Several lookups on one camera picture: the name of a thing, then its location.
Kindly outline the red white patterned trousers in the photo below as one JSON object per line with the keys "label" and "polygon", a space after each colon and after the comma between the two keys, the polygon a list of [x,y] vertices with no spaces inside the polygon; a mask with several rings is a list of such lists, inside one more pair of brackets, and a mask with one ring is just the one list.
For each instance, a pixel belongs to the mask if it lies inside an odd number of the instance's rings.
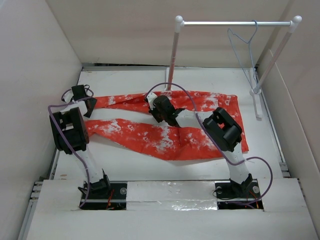
{"label": "red white patterned trousers", "polygon": [[[243,125],[236,95],[207,91],[157,91],[165,95],[175,108],[199,110],[210,114],[217,107],[224,108],[232,118]],[[148,124],[114,118],[85,121],[89,136],[98,134],[129,150],[165,161],[188,161],[221,158],[222,154],[198,126],[178,128],[163,122]]]}

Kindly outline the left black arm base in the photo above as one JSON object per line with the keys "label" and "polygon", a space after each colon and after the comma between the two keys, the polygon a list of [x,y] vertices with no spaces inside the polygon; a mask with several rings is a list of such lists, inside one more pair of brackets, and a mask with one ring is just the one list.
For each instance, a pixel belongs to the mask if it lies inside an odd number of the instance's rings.
{"label": "left black arm base", "polygon": [[90,186],[90,191],[86,198],[87,185],[85,181],[82,187],[78,187],[81,192],[79,203],[81,210],[119,211],[127,209],[127,181],[110,181],[109,185],[97,190]]}

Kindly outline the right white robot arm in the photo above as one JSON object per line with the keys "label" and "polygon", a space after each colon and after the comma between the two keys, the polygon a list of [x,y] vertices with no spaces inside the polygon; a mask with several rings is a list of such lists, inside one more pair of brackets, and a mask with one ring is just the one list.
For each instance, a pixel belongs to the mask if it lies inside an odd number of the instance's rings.
{"label": "right white robot arm", "polygon": [[212,112],[175,108],[167,96],[158,96],[153,92],[147,95],[145,101],[149,105],[149,113],[159,123],[164,121],[172,127],[203,129],[227,160],[232,193],[243,197],[249,192],[253,178],[242,152],[243,130],[224,108],[218,107]]}

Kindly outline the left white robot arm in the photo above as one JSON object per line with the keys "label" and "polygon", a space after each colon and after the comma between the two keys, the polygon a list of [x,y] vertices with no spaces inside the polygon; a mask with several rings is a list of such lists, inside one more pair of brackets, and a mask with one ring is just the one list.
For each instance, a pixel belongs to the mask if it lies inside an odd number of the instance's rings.
{"label": "left white robot arm", "polygon": [[104,170],[96,167],[88,144],[89,132],[84,118],[92,115],[97,99],[89,85],[76,85],[61,97],[62,105],[49,105],[49,119],[56,148],[73,155],[86,177],[85,188],[100,198],[111,194],[111,184]]}

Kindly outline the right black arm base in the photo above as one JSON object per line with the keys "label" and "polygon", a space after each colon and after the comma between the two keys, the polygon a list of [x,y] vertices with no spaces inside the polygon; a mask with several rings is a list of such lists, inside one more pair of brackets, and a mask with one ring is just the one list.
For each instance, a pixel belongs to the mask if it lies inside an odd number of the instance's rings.
{"label": "right black arm base", "polygon": [[212,195],[217,200],[218,210],[263,210],[258,181],[256,179],[244,182],[242,186],[229,180],[218,180],[214,182],[215,189]]}

